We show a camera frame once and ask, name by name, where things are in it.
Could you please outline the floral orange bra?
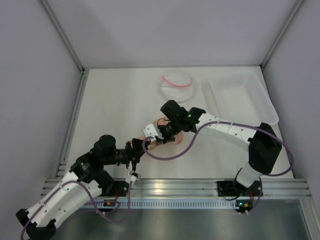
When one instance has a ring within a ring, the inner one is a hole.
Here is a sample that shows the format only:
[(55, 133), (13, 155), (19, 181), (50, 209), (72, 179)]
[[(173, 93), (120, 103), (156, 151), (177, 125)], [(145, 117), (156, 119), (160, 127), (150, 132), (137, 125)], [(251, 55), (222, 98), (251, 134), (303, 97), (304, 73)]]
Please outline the floral orange bra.
[[(159, 127), (159, 126), (165, 126), (166, 124), (168, 124), (170, 122), (170, 120), (167, 118), (167, 117), (162, 117), (162, 118), (158, 118), (156, 119), (153, 123), (149, 124), (148, 127)], [(176, 134), (174, 137), (172, 137), (168, 143), (173, 143), (173, 144), (176, 144), (176, 145), (179, 145), (182, 141), (183, 141), (183, 132), (179, 132), (178, 134)], [(139, 137), (137, 137), (138, 140), (144, 140), (146, 138), (146, 136), (143, 134)], [(155, 149), (157, 146), (159, 145), (163, 145), (164, 142), (163, 142), (163, 139), (159, 139), (159, 140), (156, 140), (154, 142), (152, 142), (148, 147), (147, 149), (148, 150), (152, 150), (152, 149)]]

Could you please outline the white mesh laundry bag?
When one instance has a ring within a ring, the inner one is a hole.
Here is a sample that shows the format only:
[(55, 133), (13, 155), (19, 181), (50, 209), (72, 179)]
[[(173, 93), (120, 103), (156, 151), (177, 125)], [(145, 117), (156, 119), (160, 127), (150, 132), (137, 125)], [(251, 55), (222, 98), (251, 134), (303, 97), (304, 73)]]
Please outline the white mesh laundry bag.
[(178, 103), (190, 100), (198, 90), (197, 81), (187, 72), (170, 70), (159, 77), (157, 93), (165, 100)]

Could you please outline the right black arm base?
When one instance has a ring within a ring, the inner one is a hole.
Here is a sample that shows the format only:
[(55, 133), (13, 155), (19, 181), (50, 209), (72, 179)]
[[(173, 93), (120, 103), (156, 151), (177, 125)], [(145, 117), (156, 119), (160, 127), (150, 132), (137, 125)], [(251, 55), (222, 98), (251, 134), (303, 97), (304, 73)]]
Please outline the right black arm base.
[(220, 180), (216, 184), (219, 197), (258, 197), (262, 190), (262, 184), (258, 180), (250, 187), (244, 187), (235, 180)]

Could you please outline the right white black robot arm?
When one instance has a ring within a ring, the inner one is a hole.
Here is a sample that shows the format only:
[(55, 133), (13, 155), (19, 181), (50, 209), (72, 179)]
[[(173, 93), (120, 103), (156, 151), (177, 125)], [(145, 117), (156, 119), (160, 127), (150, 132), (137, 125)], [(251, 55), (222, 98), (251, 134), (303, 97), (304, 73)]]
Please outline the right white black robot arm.
[(168, 123), (159, 127), (164, 141), (172, 140), (180, 132), (207, 134), (234, 144), (248, 152), (247, 163), (234, 179), (237, 185), (248, 189), (262, 175), (268, 175), (282, 150), (272, 127), (261, 123), (258, 127), (245, 127), (239, 123), (227, 122), (203, 109), (192, 107), (186, 110), (174, 100), (168, 100), (160, 111)]

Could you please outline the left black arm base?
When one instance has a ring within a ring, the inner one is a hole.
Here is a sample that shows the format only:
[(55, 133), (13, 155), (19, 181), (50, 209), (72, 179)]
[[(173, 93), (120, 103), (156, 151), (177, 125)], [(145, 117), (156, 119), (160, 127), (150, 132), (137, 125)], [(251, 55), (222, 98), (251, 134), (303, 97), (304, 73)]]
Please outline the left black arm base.
[(124, 180), (116, 180), (111, 189), (107, 192), (104, 193), (103, 195), (105, 197), (112, 197), (112, 198), (117, 198), (117, 197), (126, 197), (129, 189), (129, 184), (124, 181)]

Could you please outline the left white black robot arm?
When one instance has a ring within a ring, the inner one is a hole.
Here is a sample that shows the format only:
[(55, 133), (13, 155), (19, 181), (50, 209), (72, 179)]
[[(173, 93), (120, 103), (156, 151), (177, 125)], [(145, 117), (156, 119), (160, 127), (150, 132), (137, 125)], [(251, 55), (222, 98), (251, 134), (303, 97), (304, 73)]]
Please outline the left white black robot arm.
[[(129, 196), (131, 186), (139, 178), (137, 164), (149, 144), (134, 138), (123, 149), (117, 149), (113, 136), (101, 136), (89, 152), (76, 159), (46, 196), (34, 206), (16, 213), (23, 226), (20, 236), (28, 235), (31, 240), (49, 240), (60, 225), (87, 202), (96, 207), (96, 197), (115, 195), (116, 191)], [(125, 180), (114, 180), (104, 169), (107, 165), (125, 165)]]

